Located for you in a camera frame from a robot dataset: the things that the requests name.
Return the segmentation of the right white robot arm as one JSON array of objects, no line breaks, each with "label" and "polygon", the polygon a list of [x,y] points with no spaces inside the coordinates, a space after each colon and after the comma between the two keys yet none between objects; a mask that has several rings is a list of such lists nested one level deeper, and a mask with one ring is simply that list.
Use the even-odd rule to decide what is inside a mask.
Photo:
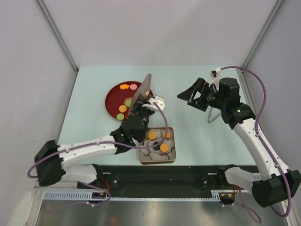
[{"label": "right white robot arm", "polygon": [[263,208],[294,197],[301,183],[301,174],[290,168],[276,155],[260,129],[249,105],[240,101],[240,86],[234,78],[222,78],[219,85],[198,78],[178,99],[201,111],[210,106],[220,110],[224,123],[241,138],[258,168],[260,178],[241,168],[228,165],[221,169],[217,184],[228,189],[235,184],[250,191]]}]

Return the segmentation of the metal tongs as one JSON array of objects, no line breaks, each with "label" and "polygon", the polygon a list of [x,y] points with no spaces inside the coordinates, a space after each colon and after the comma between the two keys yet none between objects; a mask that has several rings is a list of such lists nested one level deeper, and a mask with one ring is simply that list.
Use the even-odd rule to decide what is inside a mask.
[{"label": "metal tongs", "polygon": [[217,112],[217,109],[210,108],[208,117],[207,117],[207,123],[208,124],[213,123],[220,116],[221,116],[221,112]]}]

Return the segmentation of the round red plate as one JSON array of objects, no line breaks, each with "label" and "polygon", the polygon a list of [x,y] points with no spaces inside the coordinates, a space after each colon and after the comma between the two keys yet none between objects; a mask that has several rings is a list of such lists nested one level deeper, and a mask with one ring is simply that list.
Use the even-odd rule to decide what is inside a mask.
[{"label": "round red plate", "polygon": [[[121,84],[127,84],[127,85],[131,85],[131,84],[136,84],[137,85],[137,89],[136,90],[131,90],[130,88],[129,89],[126,89],[126,90],[121,90],[119,88],[119,86]],[[117,84],[115,85],[107,94],[106,98],[105,98],[105,108],[106,108],[106,111],[108,112],[108,114],[113,117],[114,119],[117,119],[116,116],[117,114],[121,113],[119,111],[119,107],[121,105],[125,105],[125,102],[127,100],[131,100],[132,97],[134,96],[135,92],[138,90],[138,88],[140,87],[141,85],[141,82],[137,82],[137,81],[125,81],[125,82],[122,82],[120,84]],[[127,117],[127,114],[128,114],[128,110],[129,110],[129,107],[127,107],[127,111],[122,113],[124,114],[124,120],[126,119]]]}]

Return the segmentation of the black round cookie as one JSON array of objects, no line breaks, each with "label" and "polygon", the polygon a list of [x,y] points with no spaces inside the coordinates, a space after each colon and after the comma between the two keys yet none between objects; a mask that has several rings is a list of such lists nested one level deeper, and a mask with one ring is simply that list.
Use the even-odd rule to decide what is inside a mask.
[{"label": "black round cookie", "polygon": [[160,151],[160,146],[155,146],[155,147],[153,147],[153,150],[155,150],[155,151]]}]

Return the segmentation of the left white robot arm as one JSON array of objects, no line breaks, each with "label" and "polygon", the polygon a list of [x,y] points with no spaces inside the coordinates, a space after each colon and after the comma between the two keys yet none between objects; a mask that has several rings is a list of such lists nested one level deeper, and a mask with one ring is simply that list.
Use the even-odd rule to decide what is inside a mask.
[{"label": "left white robot arm", "polygon": [[142,95],[132,106],[130,115],[120,127],[109,135],[94,140],[58,145],[55,140],[47,141],[34,157],[36,178],[41,187],[54,185],[61,180],[75,180],[90,184],[93,188],[103,185],[104,177],[94,165],[79,165],[84,159],[100,155],[117,155],[131,149],[140,150],[135,142],[142,142],[149,130],[149,117],[161,111],[165,101],[158,96],[143,98]]}]

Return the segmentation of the gold tin lid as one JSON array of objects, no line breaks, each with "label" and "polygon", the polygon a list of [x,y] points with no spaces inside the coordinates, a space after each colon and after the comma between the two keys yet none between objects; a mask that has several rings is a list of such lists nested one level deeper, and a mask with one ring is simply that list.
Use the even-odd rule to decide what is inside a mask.
[{"label": "gold tin lid", "polygon": [[143,109],[143,104],[147,103],[151,88],[151,77],[152,75],[149,73],[132,97],[127,118],[132,114],[139,113]]}]

